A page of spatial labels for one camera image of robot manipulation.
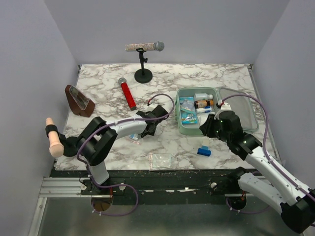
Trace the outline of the blue white bandage roll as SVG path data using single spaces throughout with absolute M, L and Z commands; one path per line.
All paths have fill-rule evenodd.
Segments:
M 203 107 L 203 108 L 197 108 L 196 110 L 197 114 L 202 114 L 202 113 L 210 113 L 212 112 L 212 107 Z

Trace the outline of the clear gauze pouch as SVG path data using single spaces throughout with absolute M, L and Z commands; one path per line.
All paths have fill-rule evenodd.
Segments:
M 201 113 L 197 115 L 199 126 L 202 126 L 206 122 L 208 115 L 208 113 Z

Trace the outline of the cotton swab packet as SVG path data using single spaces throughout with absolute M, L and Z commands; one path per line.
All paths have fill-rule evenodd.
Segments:
M 184 99 L 188 99 L 188 100 L 191 100 L 194 102 L 193 97 L 180 97 L 179 98 L 179 109 L 180 109 L 180 104 L 183 102 Z M 183 112 L 180 109 L 180 116 L 181 116 L 182 125 L 184 125 L 184 124 L 197 124 L 197 115 L 195 112 L 195 108 L 194 108 L 194 113 Z

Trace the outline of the alcohol wipes bag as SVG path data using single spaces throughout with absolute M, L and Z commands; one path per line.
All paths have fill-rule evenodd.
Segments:
M 131 134 L 127 138 L 135 144 L 139 145 L 141 143 L 141 136 L 139 134 Z

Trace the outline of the brown medicine bottle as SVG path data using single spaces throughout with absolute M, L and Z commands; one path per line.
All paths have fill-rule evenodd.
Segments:
M 194 107 L 197 108 L 205 108 L 213 106 L 213 100 L 197 100 L 194 102 Z

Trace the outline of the white plastic bottle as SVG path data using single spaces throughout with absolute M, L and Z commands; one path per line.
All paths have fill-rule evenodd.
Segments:
M 196 93 L 194 95 L 194 99 L 197 100 L 213 100 L 213 95 L 212 94 L 207 94 L 207 93 Z

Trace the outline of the small teal zip bag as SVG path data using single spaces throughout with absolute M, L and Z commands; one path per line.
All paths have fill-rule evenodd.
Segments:
M 180 109 L 183 112 L 194 113 L 194 102 L 188 99 L 184 99 L 180 104 Z

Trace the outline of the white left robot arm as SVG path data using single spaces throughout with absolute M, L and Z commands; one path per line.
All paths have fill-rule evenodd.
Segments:
M 141 139 L 155 134 L 157 125 L 168 118 L 168 112 L 157 105 L 150 111 L 138 111 L 136 115 L 125 122 L 119 120 L 108 125 L 101 117 L 95 117 L 77 137 L 74 146 L 77 153 L 87 162 L 88 169 L 94 178 L 92 188 L 98 194 L 104 194 L 109 189 L 109 173 L 106 170 L 105 158 L 114 142 L 120 138 L 135 135 Z

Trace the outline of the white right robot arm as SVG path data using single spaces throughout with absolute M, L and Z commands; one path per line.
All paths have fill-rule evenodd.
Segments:
M 216 114 L 208 115 L 200 126 L 202 134 L 217 138 L 229 150 L 255 167 L 268 181 L 265 183 L 249 171 L 238 168 L 226 181 L 233 193 L 244 190 L 268 204 L 280 214 L 283 222 L 301 234 L 315 223 L 315 191 L 294 177 L 266 150 L 252 134 L 243 131 L 239 117 L 230 105 L 220 101 Z

